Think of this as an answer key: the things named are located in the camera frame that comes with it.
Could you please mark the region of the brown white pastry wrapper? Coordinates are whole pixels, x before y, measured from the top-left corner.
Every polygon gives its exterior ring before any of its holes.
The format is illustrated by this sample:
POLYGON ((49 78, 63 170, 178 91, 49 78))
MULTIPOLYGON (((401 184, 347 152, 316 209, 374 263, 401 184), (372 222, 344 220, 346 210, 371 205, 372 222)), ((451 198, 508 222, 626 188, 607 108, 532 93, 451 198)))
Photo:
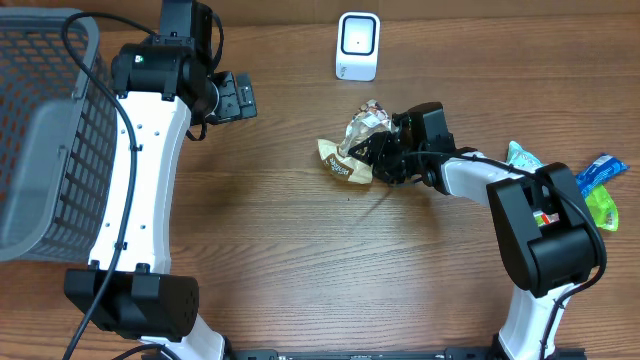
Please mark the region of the brown white pastry wrapper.
POLYGON ((325 139, 317 140, 321 162, 338 180, 370 184, 373 180, 372 166, 357 160, 349 155, 348 151, 376 133, 395 132, 396 129, 391 116, 375 99, 371 99, 361 105, 353 115, 340 144, 325 139))

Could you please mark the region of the teal wet wipes pack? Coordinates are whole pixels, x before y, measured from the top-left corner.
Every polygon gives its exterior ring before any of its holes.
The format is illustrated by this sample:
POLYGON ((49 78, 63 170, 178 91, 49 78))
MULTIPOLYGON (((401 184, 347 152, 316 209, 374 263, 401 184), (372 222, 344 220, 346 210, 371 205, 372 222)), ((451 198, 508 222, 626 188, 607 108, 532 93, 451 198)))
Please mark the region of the teal wet wipes pack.
POLYGON ((510 141, 507 149, 506 163, 518 169, 534 173, 544 164, 532 153, 526 151, 516 141, 510 141))

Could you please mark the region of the blue Oreo cookie pack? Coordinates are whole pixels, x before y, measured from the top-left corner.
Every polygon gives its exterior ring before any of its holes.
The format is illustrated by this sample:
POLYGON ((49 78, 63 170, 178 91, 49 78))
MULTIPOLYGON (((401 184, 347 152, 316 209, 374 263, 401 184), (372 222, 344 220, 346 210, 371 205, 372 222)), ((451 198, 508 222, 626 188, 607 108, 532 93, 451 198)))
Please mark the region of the blue Oreo cookie pack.
POLYGON ((630 167, 627 164, 615 156, 602 153, 588 167, 575 176, 576 183, 582 196, 586 198, 597 186, 605 184, 629 169, 630 167))

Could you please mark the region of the green snack bag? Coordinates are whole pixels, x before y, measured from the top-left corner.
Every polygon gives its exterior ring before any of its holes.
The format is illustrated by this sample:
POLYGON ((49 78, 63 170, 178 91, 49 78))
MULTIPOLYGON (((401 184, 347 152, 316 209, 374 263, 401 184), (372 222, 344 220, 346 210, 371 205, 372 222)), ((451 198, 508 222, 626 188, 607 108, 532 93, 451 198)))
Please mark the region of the green snack bag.
MULTIPOLYGON (((596 226, 611 232, 616 232, 619 227, 619 213, 617 206, 603 185, 596 186, 585 198, 586 205, 593 217, 596 226)), ((534 213, 534 218, 539 227, 549 225, 559 220, 558 214, 546 214, 542 211, 534 213)))

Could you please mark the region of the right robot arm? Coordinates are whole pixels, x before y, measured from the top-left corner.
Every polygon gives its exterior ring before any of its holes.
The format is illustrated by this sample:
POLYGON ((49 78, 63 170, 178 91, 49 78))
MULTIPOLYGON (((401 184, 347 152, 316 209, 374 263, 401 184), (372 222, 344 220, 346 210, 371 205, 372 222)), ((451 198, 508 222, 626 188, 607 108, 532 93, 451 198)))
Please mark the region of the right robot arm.
POLYGON ((457 147, 439 102, 387 114, 364 104, 347 126, 348 157, 389 184, 421 182, 489 207, 504 268, 515 288, 507 320, 474 359, 583 359, 554 344, 570 298, 597 283, 607 264, 603 238, 563 163, 518 168, 457 147))

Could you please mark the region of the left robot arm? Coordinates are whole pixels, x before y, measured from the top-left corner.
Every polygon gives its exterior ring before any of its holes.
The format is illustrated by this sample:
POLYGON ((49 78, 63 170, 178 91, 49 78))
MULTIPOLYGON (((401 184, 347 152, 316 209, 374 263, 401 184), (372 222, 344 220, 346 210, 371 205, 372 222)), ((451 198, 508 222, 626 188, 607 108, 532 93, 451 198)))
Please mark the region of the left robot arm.
POLYGON ((220 18, 205 4, 166 1, 160 25, 124 45, 103 87, 119 137, 88 265, 66 273, 64 292, 84 324, 136 341, 160 359, 228 359, 228 340, 199 315, 199 286, 171 271, 169 220, 177 164, 192 126, 257 114, 247 74, 218 70, 220 18))

